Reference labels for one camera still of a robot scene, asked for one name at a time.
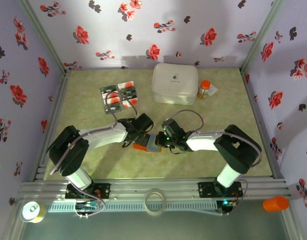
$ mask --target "white plastic container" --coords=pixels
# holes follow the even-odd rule
[[[152,76],[152,98],[157,103],[191,105],[196,100],[198,85],[194,66],[158,63]]]

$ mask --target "white box lid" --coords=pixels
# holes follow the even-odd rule
[[[151,88],[166,95],[196,95],[198,70],[191,65],[158,63],[153,72]]]

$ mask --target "orange cup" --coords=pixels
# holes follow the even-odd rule
[[[286,210],[289,207],[289,201],[284,196],[275,196],[264,200],[262,206],[267,212],[277,212]]]

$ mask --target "masking tape roll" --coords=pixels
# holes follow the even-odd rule
[[[46,205],[30,201],[22,208],[20,218],[25,223],[39,223],[47,213]]]
[[[162,206],[158,211],[152,211],[149,209],[149,207],[147,206],[147,200],[151,195],[157,194],[161,197],[162,199]],[[150,189],[145,195],[144,195],[144,199],[143,199],[143,207],[145,209],[145,211],[147,213],[149,213],[152,216],[158,216],[160,214],[162,214],[162,212],[166,209],[167,206],[167,199],[165,194],[163,193],[163,191],[161,191],[158,188],[152,188]]]

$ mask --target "green floor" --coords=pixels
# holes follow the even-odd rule
[[[153,69],[80,70],[71,73],[56,135],[69,125],[77,129],[103,127],[114,122],[106,115],[99,88],[112,84],[134,81],[139,105],[139,113],[146,113],[155,123],[150,133],[162,130],[162,122],[182,109],[199,112],[204,119],[202,132],[223,130],[235,124],[258,142],[262,149],[260,134],[247,97],[238,68],[199,69],[199,80],[208,79],[219,90],[205,99],[197,98],[190,106],[156,103],[151,96]],[[116,114],[118,118],[134,116],[132,109],[124,109]],[[175,120],[185,131],[196,129],[201,123],[190,112],[178,115]],[[215,177],[226,162],[217,151],[200,150],[173,155],[168,149],[161,153],[148,153],[133,149],[122,149],[122,143],[102,146],[87,153],[83,168],[93,179],[104,178],[189,178]],[[250,169],[248,176],[271,176],[267,156],[263,151],[263,161]],[[46,180],[62,179],[57,173],[49,172],[54,165],[49,161]]]

